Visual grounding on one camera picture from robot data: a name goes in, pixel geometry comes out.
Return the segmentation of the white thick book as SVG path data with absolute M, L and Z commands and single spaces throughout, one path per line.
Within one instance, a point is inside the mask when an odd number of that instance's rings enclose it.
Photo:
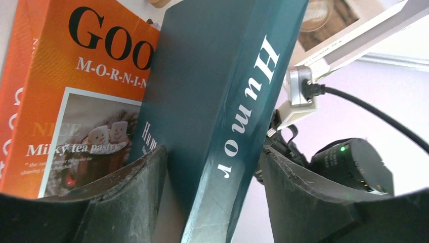
M 336 71 L 428 15 L 428 1 L 309 1 L 288 67 Z

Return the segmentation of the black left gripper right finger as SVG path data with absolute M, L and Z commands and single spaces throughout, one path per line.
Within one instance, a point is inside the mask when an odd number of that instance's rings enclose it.
M 428 190 L 371 194 L 330 181 L 264 146 L 275 242 L 428 242 Z

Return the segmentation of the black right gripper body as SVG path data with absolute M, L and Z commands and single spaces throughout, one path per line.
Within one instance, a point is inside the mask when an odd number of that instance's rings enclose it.
M 291 162 L 346 187 L 375 194 L 395 194 L 392 172 L 368 141 L 361 138 L 336 140 L 307 160 L 292 139 L 284 140 L 279 125 L 280 114 L 275 110 L 265 144 Z

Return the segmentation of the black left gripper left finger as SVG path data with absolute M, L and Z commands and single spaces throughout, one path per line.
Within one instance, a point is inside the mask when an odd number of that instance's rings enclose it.
M 159 145 L 62 196 L 1 195 L 1 242 L 152 242 L 167 172 Z

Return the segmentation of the orange book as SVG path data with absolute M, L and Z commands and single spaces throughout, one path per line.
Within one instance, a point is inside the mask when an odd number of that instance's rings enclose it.
M 18 1 L 1 83 L 1 193 L 66 194 L 122 168 L 158 38 L 118 1 Z

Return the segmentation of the teal Humor book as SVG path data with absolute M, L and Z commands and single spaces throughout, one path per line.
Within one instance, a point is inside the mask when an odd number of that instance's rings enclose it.
M 166 10 L 130 153 L 167 149 L 155 242 L 231 241 L 307 5 Z

